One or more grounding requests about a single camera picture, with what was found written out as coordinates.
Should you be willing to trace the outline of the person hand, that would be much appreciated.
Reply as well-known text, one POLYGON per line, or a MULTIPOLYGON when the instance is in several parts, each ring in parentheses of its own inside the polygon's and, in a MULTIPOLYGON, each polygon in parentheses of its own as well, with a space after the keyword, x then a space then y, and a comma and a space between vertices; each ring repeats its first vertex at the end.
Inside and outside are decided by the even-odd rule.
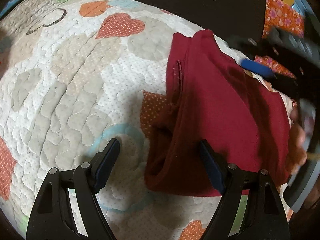
POLYGON ((298 123, 298 109, 294 107, 290 114, 292 126, 289 132, 288 154, 286 156, 285 168, 290 175, 296 174, 298 169, 305 164, 307 153, 303 148, 305 132, 298 123))

